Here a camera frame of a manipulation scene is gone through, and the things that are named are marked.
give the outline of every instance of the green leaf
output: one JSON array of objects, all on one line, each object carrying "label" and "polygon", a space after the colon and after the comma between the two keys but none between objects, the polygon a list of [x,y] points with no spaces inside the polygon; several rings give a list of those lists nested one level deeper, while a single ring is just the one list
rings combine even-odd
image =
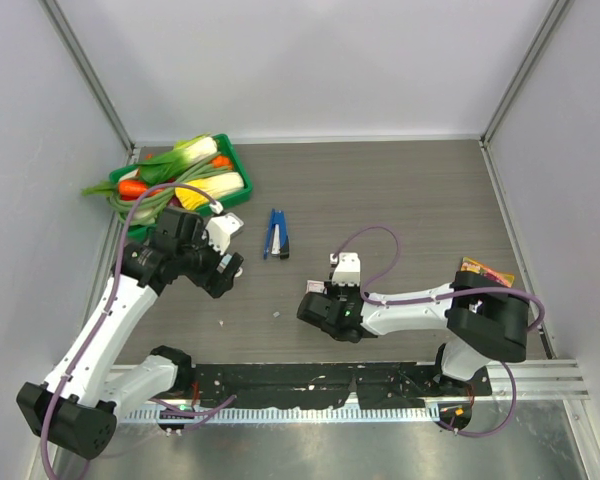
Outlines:
[{"label": "green leaf", "polygon": [[157,185],[184,173],[190,168],[189,162],[178,159],[164,165],[141,165],[138,176],[147,185]]},{"label": "green leaf", "polygon": [[161,153],[160,155],[150,158],[149,160],[144,160],[139,164],[139,166],[142,168],[145,165],[165,165],[182,158],[182,156],[183,150],[181,148],[177,148],[169,152]]},{"label": "green leaf", "polygon": [[107,197],[113,192],[117,191],[118,186],[115,183],[109,181],[100,182],[98,185],[93,187],[87,187],[82,189],[82,195],[106,195]]}]

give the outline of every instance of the toy vegetable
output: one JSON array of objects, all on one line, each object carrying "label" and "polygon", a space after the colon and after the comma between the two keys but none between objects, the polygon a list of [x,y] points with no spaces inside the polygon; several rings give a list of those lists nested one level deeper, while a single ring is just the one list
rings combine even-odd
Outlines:
[{"label": "toy vegetable", "polygon": [[148,185],[157,185],[177,177],[201,160],[218,154],[218,145],[209,135],[178,143],[170,152],[150,158],[139,165],[138,177]]},{"label": "toy vegetable", "polygon": [[[102,182],[95,187],[89,187],[82,190],[83,195],[106,195],[109,196],[117,191],[121,198],[125,200],[135,200],[149,189],[149,186],[141,180],[129,178],[120,180],[117,184],[111,182]],[[150,197],[157,195],[164,189],[160,188],[149,194]]]},{"label": "toy vegetable", "polygon": [[[214,198],[222,198],[244,188],[244,180],[236,172],[223,173],[215,177],[201,178],[186,183],[198,187]],[[176,197],[187,210],[195,210],[209,201],[199,193],[186,188],[176,188]]]}]

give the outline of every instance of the blue-handled pliers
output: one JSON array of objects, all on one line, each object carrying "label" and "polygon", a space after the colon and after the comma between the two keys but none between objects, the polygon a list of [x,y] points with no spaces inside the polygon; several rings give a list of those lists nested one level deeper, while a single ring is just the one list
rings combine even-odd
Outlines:
[{"label": "blue-handled pliers", "polygon": [[281,260],[289,258],[289,236],[287,235],[287,222],[282,210],[271,209],[267,239],[264,244],[264,259],[271,253],[279,256]]}]

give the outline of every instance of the orange carrot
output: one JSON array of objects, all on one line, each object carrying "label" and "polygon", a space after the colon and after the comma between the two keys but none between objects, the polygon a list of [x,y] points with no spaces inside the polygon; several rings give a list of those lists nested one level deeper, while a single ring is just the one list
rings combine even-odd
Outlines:
[{"label": "orange carrot", "polygon": [[[118,193],[127,198],[138,198],[144,192],[149,189],[146,183],[140,180],[123,180],[118,183]],[[155,192],[151,192],[149,195],[153,197],[154,195],[160,193],[163,189],[158,189]]]},{"label": "orange carrot", "polygon": [[213,168],[229,167],[231,170],[233,170],[233,164],[231,163],[231,160],[229,157],[224,155],[218,155],[216,158],[211,160],[211,165],[213,165]]}]

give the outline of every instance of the snack package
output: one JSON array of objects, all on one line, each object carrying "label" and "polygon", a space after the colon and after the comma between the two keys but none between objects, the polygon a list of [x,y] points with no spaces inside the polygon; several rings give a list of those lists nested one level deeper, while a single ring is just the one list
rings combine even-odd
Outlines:
[{"label": "snack package", "polygon": [[515,276],[512,273],[496,272],[494,269],[487,267],[486,265],[469,257],[463,257],[462,265],[460,265],[460,271],[478,273],[484,277],[498,282],[501,285],[504,285],[505,287],[511,287],[513,285],[513,281],[515,280]]},{"label": "snack package", "polygon": [[307,280],[307,290],[305,291],[305,293],[324,293],[324,290],[324,282],[319,282],[317,280]]}]

